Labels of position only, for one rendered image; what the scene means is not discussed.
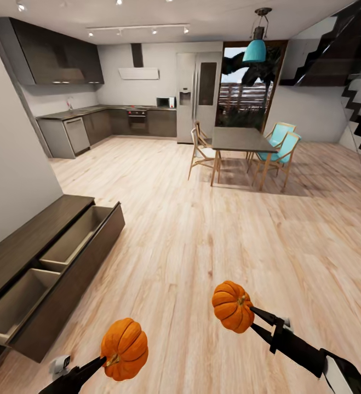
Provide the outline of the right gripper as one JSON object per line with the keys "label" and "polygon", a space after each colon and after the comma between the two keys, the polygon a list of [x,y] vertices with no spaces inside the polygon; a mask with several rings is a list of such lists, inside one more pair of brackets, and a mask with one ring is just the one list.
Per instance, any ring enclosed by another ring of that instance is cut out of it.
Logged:
{"label": "right gripper", "polygon": [[309,345],[309,343],[305,342],[301,338],[297,337],[297,335],[285,329],[285,321],[280,317],[276,317],[276,315],[271,314],[268,311],[264,311],[253,306],[250,307],[250,310],[257,314],[260,318],[264,319],[272,327],[273,325],[276,325],[274,336],[272,336],[271,332],[258,326],[255,323],[251,325],[251,327],[267,343],[271,345],[270,352],[275,354],[276,350],[279,350],[280,352],[287,355],[292,360],[302,366],[306,354],[306,346]]}

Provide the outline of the pumpkin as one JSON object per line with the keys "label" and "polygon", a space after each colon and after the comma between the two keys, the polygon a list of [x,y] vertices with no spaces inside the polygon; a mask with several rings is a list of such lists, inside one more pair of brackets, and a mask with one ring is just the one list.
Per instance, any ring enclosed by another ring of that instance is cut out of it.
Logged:
{"label": "pumpkin", "polygon": [[232,281],[224,281],[215,288],[212,297],[214,314],[224,328],[235,333],[244,333],[254,323],[254,305],[244,288]]}
{"label": "pumpkin", "polygon": [[127,317],[112,324],[101,343],[100,359],[106,376],[115,381],[132,379],[147,362],[147,336],[138,322]]}

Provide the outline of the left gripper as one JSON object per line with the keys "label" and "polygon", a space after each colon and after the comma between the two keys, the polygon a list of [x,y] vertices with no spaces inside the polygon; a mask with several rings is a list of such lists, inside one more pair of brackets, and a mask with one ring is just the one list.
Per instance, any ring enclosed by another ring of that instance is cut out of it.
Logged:
{"label": "left gripper", "polygon": [[77,394],[80,392],[82,385],[90,379],[106,361],[106,356],[102,359],[98,357],[81,368],[75,366],[68,374],[60,376],[39,394]]}

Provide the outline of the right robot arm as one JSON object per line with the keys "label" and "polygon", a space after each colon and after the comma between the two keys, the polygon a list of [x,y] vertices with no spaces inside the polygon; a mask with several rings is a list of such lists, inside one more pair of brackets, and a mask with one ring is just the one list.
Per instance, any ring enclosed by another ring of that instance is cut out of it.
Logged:
{"label": "right robot arm", "polygon": [[271,345],[270,352],[279,350],[299,365],[320,378],[324,374],[334,394],[361,394],[361,374],[356,366],[324,348],[317,350],[294,334],[290,318],[276,317],[268,311],[251,306],[250,310],[264,319],[272,327],[276,325],[274,336],[266,329],[253,323],[251,327]]}

